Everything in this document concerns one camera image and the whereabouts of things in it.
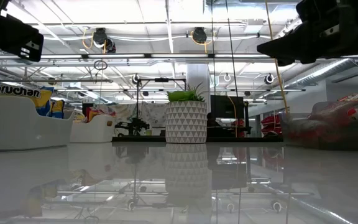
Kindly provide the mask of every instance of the maruchan packaging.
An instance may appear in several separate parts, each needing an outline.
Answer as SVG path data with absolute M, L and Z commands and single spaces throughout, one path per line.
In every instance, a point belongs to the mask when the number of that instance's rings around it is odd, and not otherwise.
M 52 96 L 52 93 L 53 93 L 53 87 L 31 89 L 31 88 L 25 88 L 23 86 L 12 86 L 5 83 L 0 83 L 0 96 L 27 97 L 34 102 L 35 109 L 37 110 L 38 114 L 41 116 L 50 116 L 50 112 L 51 112 L 50 97 Z

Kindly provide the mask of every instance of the pile of bags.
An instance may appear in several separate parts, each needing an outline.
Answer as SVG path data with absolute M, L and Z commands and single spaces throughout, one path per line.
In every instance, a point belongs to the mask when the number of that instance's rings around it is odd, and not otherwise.
M 262 133 L 264 135 L 273 132 L 274 134 L 282 134 L 280 117 L 278 115 L 268 116 L 261 121 L 264 128 Z
M 307 119 L 285 118 L 284 139 L 302 146 L 328 149 L 358 148 L 358 94 L 337 102 L 322 102 L 313 106 Z

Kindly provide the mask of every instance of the potted plant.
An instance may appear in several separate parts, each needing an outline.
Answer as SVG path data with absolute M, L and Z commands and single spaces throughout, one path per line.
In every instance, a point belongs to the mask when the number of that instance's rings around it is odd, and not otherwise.
M 207 104 L 198 86 L 168 93 L 165 140 L 167 143 L 205 143 Z

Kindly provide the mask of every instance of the black monitor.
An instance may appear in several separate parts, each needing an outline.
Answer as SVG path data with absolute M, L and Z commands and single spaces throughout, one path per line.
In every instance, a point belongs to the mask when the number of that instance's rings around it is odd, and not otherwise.
M 243 97 L 211 95 L 211 114 L 215 118 L 235 118 L 233 104 L 237 119 L 244 119 Z

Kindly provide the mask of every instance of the white bin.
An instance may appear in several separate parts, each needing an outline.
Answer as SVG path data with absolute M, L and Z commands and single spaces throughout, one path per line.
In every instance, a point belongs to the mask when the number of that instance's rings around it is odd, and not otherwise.
M 110 115 L 97 115 L 89 123 L 73 123 L 70 142 L 111 142 L 113 121 Z
M 66 146 L 73 115 L 69 119 L 40 116 L 30 99 L 0 96 L 0 150 Z

